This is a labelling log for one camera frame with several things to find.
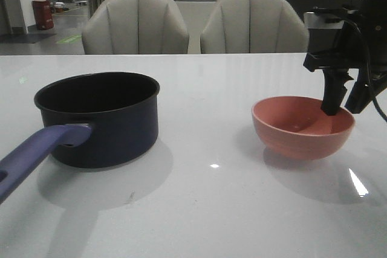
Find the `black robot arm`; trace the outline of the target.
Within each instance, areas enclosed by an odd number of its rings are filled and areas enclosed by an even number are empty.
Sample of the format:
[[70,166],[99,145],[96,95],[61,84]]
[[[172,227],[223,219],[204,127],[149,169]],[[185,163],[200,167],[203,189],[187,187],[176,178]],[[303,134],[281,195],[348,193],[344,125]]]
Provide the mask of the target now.
[[321,109],[336,115],[343,99],[345,108],[361,113],[369,103],[386,118],[376,97],[386,89],[386,0],[363,0],[358,9],[314,8],[307,14],[308,27],[319,29],[340,24],[332,47],[307,53],[304,67],[324,73]]

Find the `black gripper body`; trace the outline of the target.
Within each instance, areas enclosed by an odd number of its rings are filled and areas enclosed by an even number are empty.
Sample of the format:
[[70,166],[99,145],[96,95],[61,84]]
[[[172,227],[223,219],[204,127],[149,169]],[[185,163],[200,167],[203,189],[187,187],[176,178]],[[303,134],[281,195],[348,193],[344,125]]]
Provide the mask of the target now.
[[304,21],[308,29],[337,30],[330,47],[307,53],[304,67],[309,71],[365,68],[365,50],[369,49],[371,71],[386,72],[386,11],[364,14],[344,8],[314,8],[304,13]]

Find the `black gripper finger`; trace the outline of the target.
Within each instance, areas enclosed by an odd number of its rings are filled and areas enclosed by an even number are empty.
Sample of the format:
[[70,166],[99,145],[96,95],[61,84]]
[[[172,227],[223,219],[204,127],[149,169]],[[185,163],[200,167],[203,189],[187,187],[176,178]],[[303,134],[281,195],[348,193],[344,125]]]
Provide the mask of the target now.
[[323,69],[324,97],[321,110],[327,115],[336,115],[347,92],[345,83],[353,78],[346,69]]
[[[371,85],[375,96],[386,89],[386,72],[371,74]],[[345,108],[351,113],[361,113],[372,101],[369,92],[367,72],[359,72],[358,78],[350,92]]]

